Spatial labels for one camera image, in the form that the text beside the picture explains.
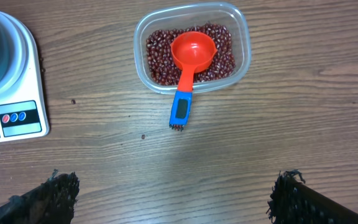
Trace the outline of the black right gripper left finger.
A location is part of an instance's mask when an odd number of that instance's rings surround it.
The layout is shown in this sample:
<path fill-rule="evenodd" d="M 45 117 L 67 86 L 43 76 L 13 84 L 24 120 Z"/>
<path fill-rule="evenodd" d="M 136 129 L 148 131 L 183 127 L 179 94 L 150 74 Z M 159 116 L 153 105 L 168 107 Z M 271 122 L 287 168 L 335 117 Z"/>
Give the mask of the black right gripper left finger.
<path fill-rule="evenodd" d="M 0 223 L 70 224 L 74 217 L 80 180 L 71 174 L 53 174 L 38 187 L 13 195 L 0 207 Z"/>

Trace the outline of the red measuring scoop blue handle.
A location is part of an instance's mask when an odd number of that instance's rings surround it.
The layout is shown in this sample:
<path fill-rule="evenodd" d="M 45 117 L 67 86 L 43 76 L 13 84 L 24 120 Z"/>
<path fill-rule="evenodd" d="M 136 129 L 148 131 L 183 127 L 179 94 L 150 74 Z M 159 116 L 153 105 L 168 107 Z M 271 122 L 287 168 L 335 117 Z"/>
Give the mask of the red measuring scoop blue handle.
<path fill-rule="evenodd" d="M 169 127 L 182 131 L 190 116 L 194 74 L 208 69 L 218 50 L 210 36 L 197 31 L 179 35 L 170 47 L 181 77 L 172 103 Z"/>

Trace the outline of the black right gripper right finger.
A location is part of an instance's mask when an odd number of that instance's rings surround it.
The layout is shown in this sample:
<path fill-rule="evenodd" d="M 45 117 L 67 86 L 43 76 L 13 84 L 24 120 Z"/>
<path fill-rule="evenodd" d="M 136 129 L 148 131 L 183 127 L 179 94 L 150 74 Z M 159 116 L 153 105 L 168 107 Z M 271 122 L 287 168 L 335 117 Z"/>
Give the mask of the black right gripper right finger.
<path fill-rule="evenodd" d="M 297 169 L 279 173 L 267 203 L 273 224 L 358 224 L 358 213 L 307 187 Z"/>

